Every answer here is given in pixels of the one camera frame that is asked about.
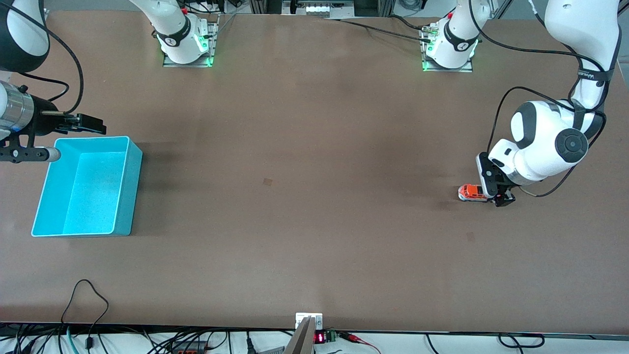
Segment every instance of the white bracket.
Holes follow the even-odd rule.
[[[316,314],[312,312],[297,312],[295,314],[295,328],[299,327],[301,320],[305,317],[314,317],[316,321],[316,329],[323,329],[323,314]]]

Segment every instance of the table surface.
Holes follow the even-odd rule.
[[[412,35],[391,19],[364,21]],[[574,59],[484,42],[472,74],[422,72],[411,40],[239,16],[213,68],[163,69],[141,13],[53,12],[48,22],[86,73],[79,111],[144,152],[135,220],[129,237],[33,238],[47,166],[3,164],[2,321],[58,321],[88,278],[111,303],[109,323],[290,328],[311,311],[336,328],[629,334],[620,73],[608,128],[564,186],[547,198],[515,191],[516,203],[495,208],[460,202],[456,189],[478,182],[474,157],[500,98],[516,85],[564,97]],[[561,48],[531,21],[486,30]],[[35,74],[68,80],[58,105],[74,102],[76,71],[58,45]],[[58,90],[13,80],[42,97]],[[534,99],[506,100],[497,137]],[[75,300],[67,321],[103,310],[87,286]]]

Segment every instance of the turquoise plastic container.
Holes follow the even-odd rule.
[[[131,233],[142,151],[129,137],[57,139],[61,158],[48,166],[35,237]]]

